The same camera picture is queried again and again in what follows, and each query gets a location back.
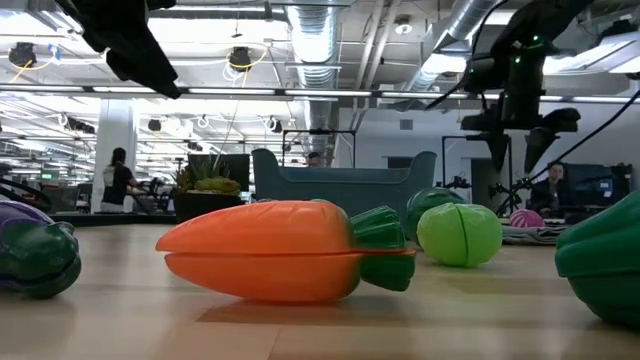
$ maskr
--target wooden table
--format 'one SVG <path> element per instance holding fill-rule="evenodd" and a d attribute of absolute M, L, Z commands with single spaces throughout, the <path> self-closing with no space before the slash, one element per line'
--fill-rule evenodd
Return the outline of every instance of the wooden table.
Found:
<path fill-rule="evenodd" d="M 640 335 L 603 324 L 558 278 L 553 248 L 505 247 L 475 270 L 421 254 L 405 293 L 363 284 L 334 306 L 283 307 L 174 277 L 154 251 L 168 229 L 78 230 L 85 266 L 71 289 L 0 294 L 0 359 L 640 358 Z"/>

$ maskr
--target person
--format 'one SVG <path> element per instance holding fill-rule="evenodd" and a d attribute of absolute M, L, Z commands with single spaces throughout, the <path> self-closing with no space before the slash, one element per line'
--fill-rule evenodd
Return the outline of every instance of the person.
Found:
<path fill-rule="evenodd" d="M 124 165 L 127 152 L 123 148 L 113 150 L 111 164 L 102 171 L 104 179 L 104 195 L 100 211 L 109 213 L 124 212 L 124 198 L 127 187 L 138 187 L 138 182 L 131 170 Z"/>
<path fill-rule="evenodd" d="M 531 189 L 530 208 L 543 217 L 559 216 L 563 206 L 573 205 L 571 189 L 564 181 L 564 164 L 554 162 L 547 167 L 549 177 Z"/>
<path fill-rule="evenodd" d="M 307 156 L 307 167 L 310 167 L 310 168 L 322 167 L 322 158 L 320 157 L 320 154 L 318 154 L 315 151 L 310 153 L 309 156 Z"/>

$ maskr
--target pink toy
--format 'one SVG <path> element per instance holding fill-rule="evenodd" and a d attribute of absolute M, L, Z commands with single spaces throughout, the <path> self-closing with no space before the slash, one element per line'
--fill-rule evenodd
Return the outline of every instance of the pink toy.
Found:
<path fill-rule="evenodd" d="M 519 228 L 544 227 L 544 220 L 533 210 L 520 209 L 511 214 L 511 226 Z"/>

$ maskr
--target black shirt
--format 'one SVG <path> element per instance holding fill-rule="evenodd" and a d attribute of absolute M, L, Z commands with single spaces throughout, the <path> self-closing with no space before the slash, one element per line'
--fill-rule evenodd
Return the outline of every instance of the black shirt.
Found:
<path fill-rule="evenodd" d="M 133 174 L 128 167 L 122 164 L 107 166 L 102 172 L 104 179 L 104 195 L 102 202 L 123 205 L 124 197 L 127 195 L 127 186 L 133 179 Z"/>
<path fill-rule="evenodd" d="M 558 212 L 562 206 L 573 205 L 573 196 L 566 182 L 560 180 L 554 186 L 547 179 L 533 185 L 530 201 L 530 208 L 537 212 L 542 209 Z"/>

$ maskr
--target toy carrot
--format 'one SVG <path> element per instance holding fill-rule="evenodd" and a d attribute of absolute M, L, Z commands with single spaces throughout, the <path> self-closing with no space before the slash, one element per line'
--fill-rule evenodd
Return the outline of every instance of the toy carrot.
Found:
<path fill-rule="evenodd" d="M 415 253 L 386 206 L 351 221 L 327 202 L 239 206 L 177 226 L 156 250 L 169 252 L 169 269 L 186 280 L 263 301 L 337 300 L 360 279 L 404 291 L 415 269 Z"/>

